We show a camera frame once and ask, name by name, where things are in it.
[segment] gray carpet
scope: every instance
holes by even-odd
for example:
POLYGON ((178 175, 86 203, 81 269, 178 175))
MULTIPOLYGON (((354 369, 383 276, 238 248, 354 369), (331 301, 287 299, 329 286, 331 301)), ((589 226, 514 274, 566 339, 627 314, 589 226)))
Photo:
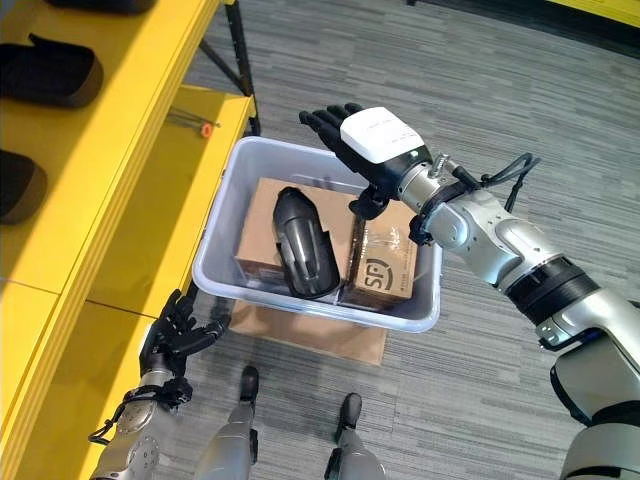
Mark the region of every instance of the gray carpet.
MULTIPOLYGON (((318 146, 298 111, 357 101, 389 107, 476 174, 534 152, 544 163, 514 213, 599 283, 640 298, 638 60, 424 3, 241 5, 264 136, 318 146)), ((207 38, 232 60, 223 12, 207 38)), ((230 89, 200 54, 187 81, 230 89)), ((201 295, 201 317, 209 306, 201 295)), ((439 322, 391 332, 379 368, 233 333, 193 357, 195 394, 159 478, 191 477, 247 363, 262 375, 253 479, 322 478, 352 390, 361 436, 392 479, 556 478, 580 426, 549 385, 553 362, 528 321, 447 256, 439 322)))

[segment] cardboard box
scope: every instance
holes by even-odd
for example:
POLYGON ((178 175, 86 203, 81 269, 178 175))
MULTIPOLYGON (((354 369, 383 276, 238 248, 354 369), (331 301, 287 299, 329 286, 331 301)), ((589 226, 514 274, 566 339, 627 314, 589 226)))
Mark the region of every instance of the cardboard box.
POLYGON ((346 280, 351 263, 351 236, 355 220, 355 216, 349 210, 349 202, 355 197, 272 178, 261 178, 258 182, 244 221, 236 260, 248 277, 268 283, 284 284, 282 263, 276 248, 273 209, 278 200, 278 193, 289 186, 299 188, 315 204, 323 231, 329 231, 331 235, 331 245, 340 276, 346 280))
POLYGON ((382 310, 411 298, 418 252, 409 240, 412 217, 405 205, 391 202, 378 218, 356 222, 342 302, 382 310))

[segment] robot leg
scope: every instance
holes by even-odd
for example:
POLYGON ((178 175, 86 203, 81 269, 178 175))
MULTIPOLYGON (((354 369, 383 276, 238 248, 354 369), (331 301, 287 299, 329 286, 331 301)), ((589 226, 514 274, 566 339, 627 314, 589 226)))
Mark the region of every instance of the robot leg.
POLYGON ((384 467, 376 456, 367 450, 356 433, 362 399, 350 393, 340 410, 340 422, 336 432, 338 448, 331 452, 324 478, 326 480, 386 480, 384 467))
POLYGON ((258 458, 258 432, 251 428, 258 395, 258 371, 242 372, 240 401, 202 455, 195 480, 247 480, 258 458))

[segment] yellow shelving unit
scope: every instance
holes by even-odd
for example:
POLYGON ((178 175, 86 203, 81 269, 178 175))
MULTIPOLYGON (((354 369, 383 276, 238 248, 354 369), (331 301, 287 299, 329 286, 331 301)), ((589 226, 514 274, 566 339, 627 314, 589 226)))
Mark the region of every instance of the yellow shelving unit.
POLYGON ((174 105, 217 126, 208 140, 188 128, 162 127, 93 283, 91 301, 157 316, 169 294, 191 280, 209 207, 252 100, 182 87, 174 105))
POLYGON ((51 380, 16 479, 87 480, 104 449, 87 435, 140 380, 138 350, 153 321, 86 302, 51 380))
POLYGON ((640 0, 550 0, 640 28, 640 0))
POLYGON ((251 96, 179 88, 219 3, 157 0, 120 16, 22 0, 2 21, 2 42, 33 32, 85 45, 105 74, 82 109, 0 103, 2 148, 49 181, 31 219, 0 227, 3 479, 90 473, 86 433, 135 386, 144 327, 190 279, 228 154, 255 114, 251 96), (218 124, 211 138, 165 124, 172 103, 218 124), (34 470, 62 463, 60 475, 34 470))

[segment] plastic bin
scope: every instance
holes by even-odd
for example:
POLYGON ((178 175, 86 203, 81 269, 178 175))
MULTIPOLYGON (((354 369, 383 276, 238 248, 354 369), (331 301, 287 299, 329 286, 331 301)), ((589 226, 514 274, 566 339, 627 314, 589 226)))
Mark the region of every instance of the plastic bin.
MULTIPOLYGON (((304 300, 274 287, 253 285, 235 260, 244 218, 258 180, 262 177, 359 194, 366 181, 345 167, 331 152, 261 137, 240 140, 233 152, 216 196, 198 254, 193 279, 206 293, 244 300, 280 310, 320 315, 407 332, 424 332, 440 314, 440 247, 418 249, 413 297, 383 312, 336 305, 337 295, 304 300)), ((271 232, 265 239, 273 241, 271 232)))

